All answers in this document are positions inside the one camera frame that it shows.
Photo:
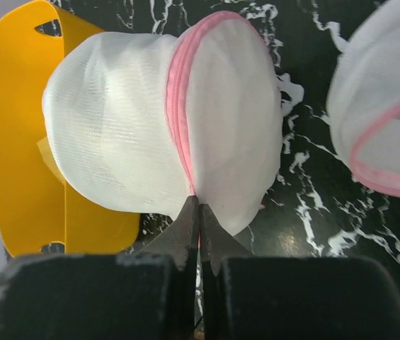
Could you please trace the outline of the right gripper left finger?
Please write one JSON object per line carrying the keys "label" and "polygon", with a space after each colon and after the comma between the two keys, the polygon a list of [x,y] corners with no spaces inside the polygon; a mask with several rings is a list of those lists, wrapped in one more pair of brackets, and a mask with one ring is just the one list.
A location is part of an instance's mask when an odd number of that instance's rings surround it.
{"label": "right gripper left finger", "polygon": [[178,269],[195,262],[198,252],[199,202],[188,196],[178,217],[139,252],[170,256]]}

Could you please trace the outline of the yellow plastic basket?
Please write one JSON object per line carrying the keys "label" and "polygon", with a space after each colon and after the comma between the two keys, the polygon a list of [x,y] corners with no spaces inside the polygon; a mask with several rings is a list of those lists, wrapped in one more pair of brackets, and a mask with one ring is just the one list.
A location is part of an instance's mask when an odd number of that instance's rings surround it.
{"label": "yellow plastic basket", "polygon": [[98,32],[48,1],[29,1],[0,19],[0,234],[11,256],[53,242],[67,253],[116,253],[137,238],[138,214],[85,199],[52,173],[38,148],[50,75]]}

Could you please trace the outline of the open laundry bag pink trim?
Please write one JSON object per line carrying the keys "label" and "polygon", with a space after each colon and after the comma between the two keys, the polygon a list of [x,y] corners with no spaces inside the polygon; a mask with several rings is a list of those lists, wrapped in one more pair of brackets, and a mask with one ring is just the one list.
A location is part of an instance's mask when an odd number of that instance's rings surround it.
{"label": "open laundry bag pink trim", "polygon": [[326,109],[333,146],[354,177],[400,197],[400,1],[384,2],[353,33]]}

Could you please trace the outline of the white mesh laundry bag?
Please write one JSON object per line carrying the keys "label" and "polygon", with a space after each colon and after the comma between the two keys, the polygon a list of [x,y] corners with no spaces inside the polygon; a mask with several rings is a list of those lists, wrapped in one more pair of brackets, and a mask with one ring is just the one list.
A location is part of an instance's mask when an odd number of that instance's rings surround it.
{"label": "white mesh laundry bag", "polygon": [[280,168],[272,59],[231,11],[179,37],[92,35],[53,71],[42,112],[67,183],[111,210],[177,218],[193,195],[234,235],[255,218]]}

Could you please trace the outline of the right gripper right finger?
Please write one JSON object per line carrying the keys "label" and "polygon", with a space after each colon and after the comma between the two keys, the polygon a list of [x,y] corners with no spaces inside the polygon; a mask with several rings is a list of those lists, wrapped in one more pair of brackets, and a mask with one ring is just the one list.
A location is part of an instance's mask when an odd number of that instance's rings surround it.
{"label": "right gripper right finger", "polygon": [[225,259],[253,256],[253,253],[221,226],[209,205],[200,205],[199,213],[200,258],[202,264],[210,265],[214,275],[219,273]]}

